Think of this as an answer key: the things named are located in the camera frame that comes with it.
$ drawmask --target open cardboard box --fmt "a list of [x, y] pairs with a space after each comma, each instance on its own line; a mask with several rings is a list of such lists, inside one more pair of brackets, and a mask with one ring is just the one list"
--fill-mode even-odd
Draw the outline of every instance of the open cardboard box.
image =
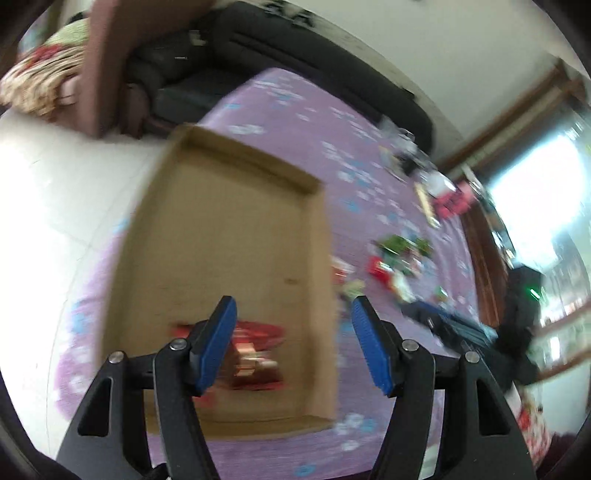
[[[243, 320], [280, 325], [285, 387], [215, 388], [206, 438], [270, 438], [335, 418], [336, 311], [318, 179], [200, 127], [181, 127], [137, 209], [113, 278], [102, 359], [158, 351], [171, 326], [209, 318], [223, 295]], [[148, 430], [157, 431], [152, 392]]]

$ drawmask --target metal screw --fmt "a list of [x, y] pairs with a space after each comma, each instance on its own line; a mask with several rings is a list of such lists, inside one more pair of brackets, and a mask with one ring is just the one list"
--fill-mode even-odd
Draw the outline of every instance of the metal screw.
[[418, 343], [414, 340], [403, 340], [402, 349], [405, 352], [416, 352], [418, 350]]
[[470, 364], [477, 364], [480, 361], [480, 355], [476, 352], [466, 352], [466, 361]]
[[109, 355], [110, 364], [118, 364], [125, 358], [125, 354], [121, 350], [117, 350]]
[[187, 348], [187, 341], [184, 338], [175, 338], [170, 342], [171, 350], [185, 350]]

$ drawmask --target stack of cloth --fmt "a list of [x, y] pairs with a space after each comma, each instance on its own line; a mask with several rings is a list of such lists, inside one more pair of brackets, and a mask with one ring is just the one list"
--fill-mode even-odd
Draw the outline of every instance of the stack of cloth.
[[62, 84], [82, 70], [88, 36], [87, 18], [52, 35], [0, 80], [0, 103], [25, 113], [51, 114]]

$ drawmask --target tiled floor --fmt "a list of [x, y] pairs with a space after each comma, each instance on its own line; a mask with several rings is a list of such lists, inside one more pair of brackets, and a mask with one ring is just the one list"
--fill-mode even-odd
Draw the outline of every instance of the tiled floor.
[[58, 325], [163, 145], [0, 118], [0, 369], [33, 444], [51, 456], [67, 427], [49, 389]]

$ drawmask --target purple tablecloth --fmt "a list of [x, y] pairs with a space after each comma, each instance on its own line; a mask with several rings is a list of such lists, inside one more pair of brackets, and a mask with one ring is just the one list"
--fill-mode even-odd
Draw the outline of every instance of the purple tablecloth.
[[[437, 287], [461, 313], [476, 315], [470, 254], [458, 219], [440, 229], [427, 225], [413, 183], [396, 180], [382, 168], [380, 147], [391, 148], [379, 131], [340, 100], [293, 73], [263, 72], [224, 99], [201, 123], [220, 134], [283, 158], [326, 184], [333, 252], [358, 270], [365, 293], [380, 316], [393, 322], [403, 338], [413, 338], [434, 353], [446, 353], [431, 333], [402, 316], [391, 293], [365, 273], [370, 241], [394, 233], [428, 238], [434, 247], [419, 280], [419, 298]], [[98, 365], [102, 310], [116, 252], [124, 231], [115, 234], [74, 305], [62, 332], [63, 354], [56, 374], [57, 405], [71, 418]], [[388, 425], [393, 402], [373, 386], [348, 318], [340, 320], [339, 411], [334, 428], [282, 440], [208, 442], [223, 479], [265, 480], [290, 477], [332, 478], [371, 468]], [[430, 443], [437, 441], [443, 396], [436, 397]], [[163, 461], [158, 439], [150, 438], [152, 459]]]

